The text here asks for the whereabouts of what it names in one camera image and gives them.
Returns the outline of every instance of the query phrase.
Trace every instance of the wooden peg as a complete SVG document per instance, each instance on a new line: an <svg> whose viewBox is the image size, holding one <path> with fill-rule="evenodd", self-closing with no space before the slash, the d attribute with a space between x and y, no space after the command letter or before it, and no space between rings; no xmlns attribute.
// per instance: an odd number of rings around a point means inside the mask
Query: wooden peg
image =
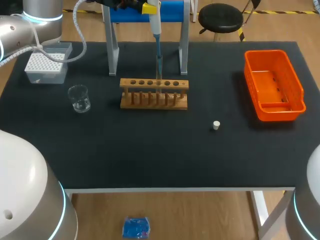
<svg viewBox="0 0 320 240"><path fill-rule="evenodd" d="M176 102L177 102L177 93L175 92L175 93L173 94L173 106L176 105Z"/></svg>
<svg viewBox="0 0 320 240"><path fill-rule="evenodd" d="M156 100L155 100L155 103L156 103L157 105L159 105L159 98L160 98L160 94L159 94L159 92L157 92L157 93L156 93Z"/></svg>
<svg viewBox="0 0 320 240"><path fill-rule="evenodd" d="M164 105L168 105L168 93L166 92L164 95Z"/></svg>
<svg viewBox="0 0 320 240"><path fill-rule="evenodd" d="M131 92L131 104L135 105L135 92L134 91Z"/></svg>
<svg viewBox="0 0 320 240"><path fill-rule="evenodd" d="M186 90L182 90L180 94L180 98L183 99L185 97Z"/></svg>
<svg viewBox="0 0 320 240"><path fill-rule="evenodd" d="M125 99L128 99L128 95L129 95L128 88L125 87L124 88L124 97L125 97Z"/></svg>
<svg viewBox="0 0 320 240"><path fill-rule="evenodd" d="M140 91L139 92L140 104L142 104L142 96L143 96L142 91Z"/></svg>
<svg viewBox="0 0 320 240"><path fill-rule="evenodd" d="M148 105L150 105L151 104L151 92L150 91L148 91Z"/></svg>

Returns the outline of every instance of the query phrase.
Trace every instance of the blue packet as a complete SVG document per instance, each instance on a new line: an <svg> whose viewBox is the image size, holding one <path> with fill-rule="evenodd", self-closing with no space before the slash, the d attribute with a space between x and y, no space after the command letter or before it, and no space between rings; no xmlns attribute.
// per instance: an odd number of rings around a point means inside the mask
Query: blue packet
<svg viewBox="0 0 320 240"><path fill-rule="evenodd" d="M150 233L150 225L147 217L126 217L122 229L122 237L128 239L147 239Z"/></svg>

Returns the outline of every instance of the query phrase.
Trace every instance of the yellow black warning tape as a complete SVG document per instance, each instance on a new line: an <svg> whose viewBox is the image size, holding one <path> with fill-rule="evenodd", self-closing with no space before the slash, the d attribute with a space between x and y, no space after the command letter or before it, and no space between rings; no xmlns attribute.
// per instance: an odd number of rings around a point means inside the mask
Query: yellow black warning tape
<svg viewBox="0 0 320 240"><path fill-rule="evenodd" d="M72 9L64 9L64 13L73 13ZM77 13L82 14L102 14L102 11L91 11L91 10L78 10ZM251 11L244 11L245 14L249 14ZM267 10L257 10L253 14L319 14L317 11L267 11Z"/></svg>
<svg viewBox="0 0 320 240"><path fill-rule="evenodd" d="M73 13L74 11L71 9L63 9L62 12L64 13ZM78 10L77 13L82 14L102 14L102 11L90 11L90 10Z"/></svg>
<svg viewBox="0 0 320 240"><path fill-rule="evenodd" d="M254 11L253 14L319 14L317 11Z"/></svg>
<svg viewBox="0 0 320 240"><path fill-rule="evenodd" d="M238 34L239 34L240 42L245 42L246 38L245 38L244 31L242 30L242 27L239 28Z"/></svg>

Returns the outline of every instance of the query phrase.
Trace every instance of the wooden test tube rack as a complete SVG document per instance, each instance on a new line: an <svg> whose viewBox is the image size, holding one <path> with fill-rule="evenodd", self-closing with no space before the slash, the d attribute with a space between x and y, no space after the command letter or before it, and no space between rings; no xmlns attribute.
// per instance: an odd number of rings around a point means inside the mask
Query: wooden test tube rack
<svg viewBox="0 0 320 240"><path fill-rule="evenodd" d="M120 87L124 89L120 104L122 109L188 109L188 80L121 78Z"/></svg>

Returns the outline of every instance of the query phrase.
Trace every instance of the clear plastic box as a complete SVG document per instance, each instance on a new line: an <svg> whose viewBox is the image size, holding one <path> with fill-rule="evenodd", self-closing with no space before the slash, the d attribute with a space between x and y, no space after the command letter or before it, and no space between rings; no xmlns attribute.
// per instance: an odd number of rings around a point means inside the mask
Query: clear plastic box
<svg viewBox="0 0 320 240"><path fill-rule="evenodd" d="M43 48L56 59L68 59L72 52L71 42L59 42ZM35 50L24 70L32 84L63 84L68 71L67 63L54 62Z"/></svg>

